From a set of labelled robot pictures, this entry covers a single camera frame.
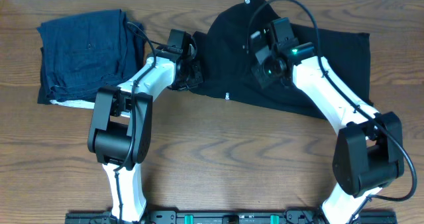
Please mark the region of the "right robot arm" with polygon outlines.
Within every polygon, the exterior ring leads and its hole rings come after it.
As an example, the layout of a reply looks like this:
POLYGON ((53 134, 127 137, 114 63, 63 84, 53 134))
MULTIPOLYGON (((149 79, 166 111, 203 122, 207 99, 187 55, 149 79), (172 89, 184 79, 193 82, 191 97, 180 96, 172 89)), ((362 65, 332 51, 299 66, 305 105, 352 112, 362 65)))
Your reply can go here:
POLYGON ((401 137, 392 112, 381 114, 357 96, 319 56, 311 43, 300 44, 287 18, 249 32, 247 50, 257 63, 252 73, 261 87, 281 80, 300 89, 330 122, 337 135, 330 196, 311 214, 314 223, 396 223, 391 211, 363 211, 383 188, 403 175, 403 155, 379 131, 383 126, 401 137))

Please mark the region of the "folded white garment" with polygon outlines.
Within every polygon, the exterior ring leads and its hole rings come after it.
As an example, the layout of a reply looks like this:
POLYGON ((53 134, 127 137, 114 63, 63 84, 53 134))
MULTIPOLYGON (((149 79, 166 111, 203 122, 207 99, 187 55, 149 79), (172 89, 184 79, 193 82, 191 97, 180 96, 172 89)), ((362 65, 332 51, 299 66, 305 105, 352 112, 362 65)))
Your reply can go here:
POLYGON ((68 100, 68 101, 56 101, 56 100, 50 100, 51 104, 54 105, 60 105, 64 107, 72 107, 72 108, 79 108, 79 109, 94 109, 94 102, 85 101, 85 100, 68 100))

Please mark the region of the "folded black garment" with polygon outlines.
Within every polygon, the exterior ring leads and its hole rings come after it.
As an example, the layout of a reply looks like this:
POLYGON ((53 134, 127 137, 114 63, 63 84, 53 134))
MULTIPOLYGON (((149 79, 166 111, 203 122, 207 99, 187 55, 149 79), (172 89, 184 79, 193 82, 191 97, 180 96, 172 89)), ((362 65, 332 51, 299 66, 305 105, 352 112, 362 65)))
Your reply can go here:
MULTIPOLYGON (((54 100, 54 99, 52 99, 51 95, 47 94, 45 90, 45 85, 44 85, 44 82, 46 79, 44 74, 44 48, 41 47, 40 51, 41 51, 42 61, 41 61, 41 68, 40 68, 40 89, 38 92, 37 103, 43 104, 43 105, 53 105, 53 103, 51 103, 50 100, 54 100)), ((84 97, 82 101, 95 102, 95 96, 92 95, 91 97, 84 97)))

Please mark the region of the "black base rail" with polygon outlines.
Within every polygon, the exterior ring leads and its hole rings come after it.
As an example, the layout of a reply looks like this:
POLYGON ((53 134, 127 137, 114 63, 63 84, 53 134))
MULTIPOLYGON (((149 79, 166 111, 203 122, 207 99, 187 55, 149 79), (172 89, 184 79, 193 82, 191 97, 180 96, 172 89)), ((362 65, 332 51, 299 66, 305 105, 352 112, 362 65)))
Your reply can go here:
MULTIPOLYGON (((104 213, 67 213, 66 224, 100 224, 119 223, 111 216, 111 212, 104 213)), ((290 209, 281 213, 225 213, 225 212, 175 212, 151 211, 145 213, 138 222, 123 221, 122 223, 142 224, 306 224, 328 223, 323 215, 316 211, 290 209)), ((364 211, 352 223, 362 224, 396 224, 396 213, 393 211, 364 211)))

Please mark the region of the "black polo shirt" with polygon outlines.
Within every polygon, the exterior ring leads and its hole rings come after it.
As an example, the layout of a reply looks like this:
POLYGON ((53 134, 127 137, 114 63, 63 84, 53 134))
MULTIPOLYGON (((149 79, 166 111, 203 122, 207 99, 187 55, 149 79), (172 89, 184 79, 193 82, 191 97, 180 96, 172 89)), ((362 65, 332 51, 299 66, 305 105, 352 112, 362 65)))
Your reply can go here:
MULTIPOLYGON (((256 58, 244 49, 246 34, 278 18, 267 6, 258 15, 254 11, 265 0, 236 4, 218 15, 208 33, 196 32, 197 58, 204 82, 191 92, 214 98, 226 98, 249 105, 322 118, 322 113, 301 90, 276 81, 262 89, 251 71, 256 58)), ((293 24, 293 33, 304 44, 321 45, 323 59, 361 100, 371 105, 370 35, 338 32, 293 24)))

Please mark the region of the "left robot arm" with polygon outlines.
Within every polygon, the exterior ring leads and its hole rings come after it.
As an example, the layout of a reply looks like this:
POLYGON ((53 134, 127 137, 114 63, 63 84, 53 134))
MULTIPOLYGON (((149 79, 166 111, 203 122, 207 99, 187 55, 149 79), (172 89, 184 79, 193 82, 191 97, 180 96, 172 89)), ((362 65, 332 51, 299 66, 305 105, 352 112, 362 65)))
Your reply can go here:
POLYGON ((196 55, 194 37, 173 29, 129 81, 97 92, 87 146, 108 176, 113 207, 90 223, 141 221, 146 209, 142 162, 150 147, 153 103, 165 89, 184 91, 202 83, 196 55))

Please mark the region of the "folded dark blue garment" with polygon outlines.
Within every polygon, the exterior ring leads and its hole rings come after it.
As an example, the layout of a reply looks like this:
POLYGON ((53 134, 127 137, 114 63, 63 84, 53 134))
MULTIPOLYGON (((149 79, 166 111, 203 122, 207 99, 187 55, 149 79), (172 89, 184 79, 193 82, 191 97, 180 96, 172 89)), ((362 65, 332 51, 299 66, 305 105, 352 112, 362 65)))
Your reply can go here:
POLYGON ((47 94, 60 102, 82 100, 132 78, 143 66, 145 41, 128 21, 114 9, 43 22, 37 31, 47 94))

